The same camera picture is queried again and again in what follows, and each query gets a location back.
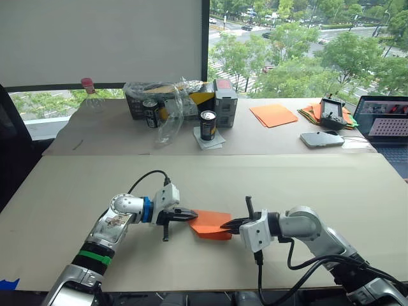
smartphone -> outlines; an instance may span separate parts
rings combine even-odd
[[[342,145],[344,139],[335,131],[320,131],[300,134],[300,139],[309,148]]]

laptop screen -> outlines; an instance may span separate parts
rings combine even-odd
[[[362,96],[354,118],[369,140],[408,140],[408,97]]]

orange paper stack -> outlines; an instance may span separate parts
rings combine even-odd
[[[232,234],[227,233],[227,229],[221,225],[231,221],[231,214],[225,212],[209,212],[206,210],[194,210],[198,217],[188,221],[190,227],[200,238],[212,240],[229,240]]]
[[[260,123],[268,128],[298,120],[298,117],[293,115],[290,110],[280,104],[255,106],[251,107],[250,110],[256,118],[258,118]]]
[[[311,104],[308,107],[298,110],[307,120],[313,124],[320,124],[320,115],[321,115],[321,105],[318,103]],[[343,107],[343,118],[347,122],[345,129],[354,129],[358,126],[357,122],[354,120],[351,112]]]

soda can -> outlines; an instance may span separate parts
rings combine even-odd
[[[159,103],[156,100],[143,101],[143,114],[148,127],[155,129],[159,126]]]
[[[213,140],[215,136],[215,120],[217,115],[211,110],[205,110],[200,115],[200,136],[202,140]]]

white table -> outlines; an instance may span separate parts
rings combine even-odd
[[[408,280],[408,185],[379,154],[46,156],[0,214],[0,279],[20,278],[21,290],[49,290],[110,199],[152,169],[168,173],[182,207],[243,217],[246,195],[256,210],[313,207],[373,266]],[[160,175],[146,178],[135,194],[152,197],[162,183]],[[130,226],[103,289],[256,287],[253,255],[239,237],[201,240],[185,223],[170,224],[168,243],[162,234],[159,226]],[[265,288],[290,288],[304,273],[286,267],[288,250],[277,242],[265,249]],[[296,243],[295,263],[311,257]],[[322,268],[305,284],[333,285]]]
[[[92,113],[84,107],[74,113],[45,156],[61,155],[249,155],[249,154],[315,154],[376,152],[369,143],[346,140],[343,147],[310,149],[299,139],[301,133],[324,131],[297,112],[319,98],[239,99],[232,128],[220,128],[227,140],[221,149],[201,150],[193,136],[197,120],[185,120],[177,138],[165,147],[156,148],[157,129],[147,127],[144,120],[133,120],[124,99],[107,100],[103,113]],[[249,110],[252,106],[279,103],[291,110],[298,122],[268,129]],[[344,136],[362,136],[353,131],[339,131]]]

